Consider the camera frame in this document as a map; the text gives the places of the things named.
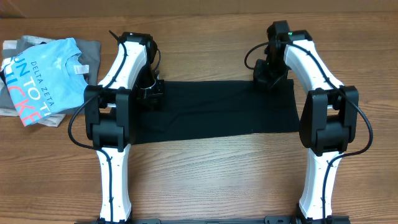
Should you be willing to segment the black t-shirt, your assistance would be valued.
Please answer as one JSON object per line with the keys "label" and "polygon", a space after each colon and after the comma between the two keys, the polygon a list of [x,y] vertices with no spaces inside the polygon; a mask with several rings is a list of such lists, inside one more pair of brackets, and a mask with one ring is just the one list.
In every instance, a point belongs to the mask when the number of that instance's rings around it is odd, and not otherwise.
{"label": "black t-shirt", "polygon": [[137,121],[135,144],[299,130],[293,80],[270,92],[253,81],[165,82],[160,109]]}

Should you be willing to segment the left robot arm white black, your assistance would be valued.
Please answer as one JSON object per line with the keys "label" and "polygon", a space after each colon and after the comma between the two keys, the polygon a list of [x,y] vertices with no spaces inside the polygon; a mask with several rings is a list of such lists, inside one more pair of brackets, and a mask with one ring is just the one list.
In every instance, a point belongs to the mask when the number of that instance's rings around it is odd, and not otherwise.
{"label": "left robot arm white black", "polygon": [[160,50],[149,34],[117,36],[118,54],[106,76],[87,86],[86,135],[101,169],[102,203],[97,223],[131,223],[128,191],[129,151],[136,137],[139,112],[157,110],[165,95],[154,59]]}

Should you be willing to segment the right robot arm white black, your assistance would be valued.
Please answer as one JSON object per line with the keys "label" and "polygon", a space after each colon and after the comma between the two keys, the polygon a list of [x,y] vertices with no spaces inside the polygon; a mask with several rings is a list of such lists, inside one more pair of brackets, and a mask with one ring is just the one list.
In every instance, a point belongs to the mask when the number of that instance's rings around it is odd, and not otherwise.
{"label": "right robot arm white black", "polygon": [[307,94],[299,136],[307,148],[307,170],[302,196],[289,223],[349,223],[332,214],[331,198],[338,165],[356,133],[359,94],[335,78],[317,53],[306,30],[291,31],[287,21],[267,28],[266,59],[253,67],[255,85],[273,91],[286,81],[288,71],[298,77]]}

